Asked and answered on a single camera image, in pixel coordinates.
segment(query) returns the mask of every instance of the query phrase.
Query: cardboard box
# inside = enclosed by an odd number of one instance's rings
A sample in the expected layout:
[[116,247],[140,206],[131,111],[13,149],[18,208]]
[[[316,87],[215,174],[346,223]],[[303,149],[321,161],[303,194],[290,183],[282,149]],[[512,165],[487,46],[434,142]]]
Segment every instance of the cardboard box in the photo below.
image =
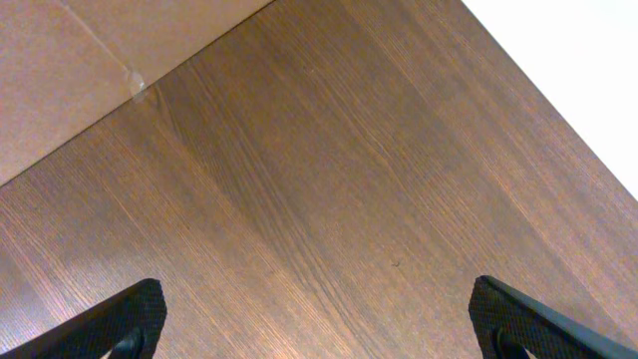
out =
[[1,1],[0,184],[269,1]]

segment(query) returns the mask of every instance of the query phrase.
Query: white surface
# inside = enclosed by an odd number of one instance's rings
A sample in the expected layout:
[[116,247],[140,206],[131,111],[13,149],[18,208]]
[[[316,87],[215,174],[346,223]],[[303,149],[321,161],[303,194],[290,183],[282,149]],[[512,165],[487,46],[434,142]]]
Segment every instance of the white surface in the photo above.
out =
[[464,0],[638,198],[638,0]]

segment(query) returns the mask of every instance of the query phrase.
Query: brown wooden surface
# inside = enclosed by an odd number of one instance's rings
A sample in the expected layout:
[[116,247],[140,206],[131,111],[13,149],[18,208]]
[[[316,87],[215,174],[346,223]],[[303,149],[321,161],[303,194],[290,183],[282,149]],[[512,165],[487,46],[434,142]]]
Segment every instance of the brown wooden surface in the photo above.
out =
[[278,0],[0,189],[0,350],[144,277],[158,357],[479,357],[492,274],[638,344],[638,205],[460,1]]

